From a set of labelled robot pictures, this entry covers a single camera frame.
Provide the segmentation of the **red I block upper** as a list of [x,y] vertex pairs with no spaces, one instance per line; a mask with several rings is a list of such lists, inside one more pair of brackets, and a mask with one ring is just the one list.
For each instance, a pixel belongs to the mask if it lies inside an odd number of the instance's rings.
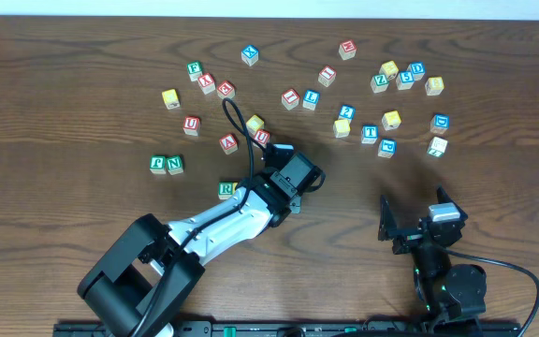
[[331,66],[325,66],[318,74],[318,81],[325,87],[329,87],[336,79],[337,72]]

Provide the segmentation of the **red u block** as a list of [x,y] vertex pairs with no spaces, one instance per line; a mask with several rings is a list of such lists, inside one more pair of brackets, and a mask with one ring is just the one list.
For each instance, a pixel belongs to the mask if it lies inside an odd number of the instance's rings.
[[270,133],[264,129],[257,130],[253,137],[253,142],[255,146],[265,149],[270,142]]
[[201,121],[195,116],[186,116],[183,123],[183,131],[186,135],[198,137],[200,133]]

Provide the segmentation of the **blue d block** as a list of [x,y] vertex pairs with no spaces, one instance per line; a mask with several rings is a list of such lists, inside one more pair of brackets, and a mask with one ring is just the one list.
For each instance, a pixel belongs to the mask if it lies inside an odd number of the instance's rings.
[[442,135],[450,127],[450,119],[444,114],[435,114],[430,121],[430,131],[434,134]]
[[422,62],[413,62],[407,70],[413,75],[414,81],[420,81],[426,74],[426,68]]

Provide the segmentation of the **green R letter block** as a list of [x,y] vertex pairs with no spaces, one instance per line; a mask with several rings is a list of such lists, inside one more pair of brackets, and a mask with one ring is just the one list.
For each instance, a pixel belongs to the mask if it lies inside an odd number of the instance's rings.
[[220,182],[218,183],[217,196],[219,199],[229,199],[234,194],[234,183]]

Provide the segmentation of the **yellow block upper right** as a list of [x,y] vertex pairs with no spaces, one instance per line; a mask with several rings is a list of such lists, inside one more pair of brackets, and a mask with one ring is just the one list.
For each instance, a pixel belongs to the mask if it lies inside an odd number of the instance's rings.
[[392,81],[397,77],[399,69],[394,61],[387,61],[381,64],[379,73],[385,75],[389,81]]

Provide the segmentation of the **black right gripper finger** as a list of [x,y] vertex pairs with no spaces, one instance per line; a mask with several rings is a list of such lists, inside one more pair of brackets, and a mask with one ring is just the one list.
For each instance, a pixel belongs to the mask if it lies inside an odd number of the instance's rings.
[[461,209],[461,207],[445,192],[445,190],[441,186],[437,188],[436,194],[437,194],[438,204],[452,202],[457,206],[457,208],[460,211],[460,219],[458,220],[468,219],[467,213]]
[[392,240],[397,235],[397,224],[385,195],[380,196],[378,240]]

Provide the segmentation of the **yellow S letter block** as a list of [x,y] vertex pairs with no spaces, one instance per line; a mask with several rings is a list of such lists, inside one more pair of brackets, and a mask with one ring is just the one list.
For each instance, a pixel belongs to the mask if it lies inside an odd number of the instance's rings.
[[350,130],[350,122],[348,119],[339,119],[333,124],[334,136],[337,139],[347,137],[350,134]]

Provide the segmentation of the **red U block left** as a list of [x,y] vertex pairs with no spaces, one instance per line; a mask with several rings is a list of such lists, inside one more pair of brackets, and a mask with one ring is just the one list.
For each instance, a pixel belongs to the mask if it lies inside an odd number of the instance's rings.
[[201,121],[195,116],[186,116],[183,123],[183,131],[186,135],[198,137],[200,133]]

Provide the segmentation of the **blue D block upper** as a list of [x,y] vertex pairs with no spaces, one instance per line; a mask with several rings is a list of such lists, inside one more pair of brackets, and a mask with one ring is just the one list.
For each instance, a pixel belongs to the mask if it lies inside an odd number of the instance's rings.
[[413,75],[414,81],[420,81],[426,74],[426,68],[422,62],[413,62],[407,70]]

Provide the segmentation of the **red I block centre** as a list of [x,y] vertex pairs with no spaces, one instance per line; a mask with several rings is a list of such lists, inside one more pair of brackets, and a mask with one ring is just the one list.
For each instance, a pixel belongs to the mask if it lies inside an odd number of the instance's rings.
[[299,94],[295,89],[290,88],[281,95],[282,104],[287,110],[292,110],[299,104]]

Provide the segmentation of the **green F letter block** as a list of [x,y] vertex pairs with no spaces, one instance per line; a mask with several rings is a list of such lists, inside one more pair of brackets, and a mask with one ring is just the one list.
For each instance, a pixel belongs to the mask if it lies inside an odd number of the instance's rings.
[[187,64],[187,72],[190,81],[197,81],[203,75],[203,67],[199,61],[194,61]]

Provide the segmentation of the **green J letter block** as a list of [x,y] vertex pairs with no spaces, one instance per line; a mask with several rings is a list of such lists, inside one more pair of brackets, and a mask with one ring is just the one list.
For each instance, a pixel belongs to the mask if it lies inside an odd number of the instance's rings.
[[153,174],[166,174],[166,158],[162,155],[153,155],[150,159],[150,171]]

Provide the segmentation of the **blue 5 number block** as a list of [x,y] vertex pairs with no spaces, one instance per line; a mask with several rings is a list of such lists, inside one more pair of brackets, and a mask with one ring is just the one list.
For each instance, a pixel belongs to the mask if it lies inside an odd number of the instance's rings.
[[414,76],[411,71],[401,71],[396,78],[396,86],[398,90],[408,90],[415,83]]

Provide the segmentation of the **green N letter block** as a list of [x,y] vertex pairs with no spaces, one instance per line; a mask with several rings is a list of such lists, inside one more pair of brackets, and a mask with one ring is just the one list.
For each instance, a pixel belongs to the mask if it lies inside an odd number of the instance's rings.
[[166,158],[168,173],[176,175],[184,172],[184,164],[180,155],[173,155]]

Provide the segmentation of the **red i block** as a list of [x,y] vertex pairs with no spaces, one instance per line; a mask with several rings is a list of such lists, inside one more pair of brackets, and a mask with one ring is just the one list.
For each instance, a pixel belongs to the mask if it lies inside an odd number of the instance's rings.
[[318,81],[325,87],[329,87],[336,79],[337,72],[331,66],[325,66],[318,74]]
[[299,104],[299,94],[295,89],[290,88],[281,95],[282,104],[287,110],[292,110]]

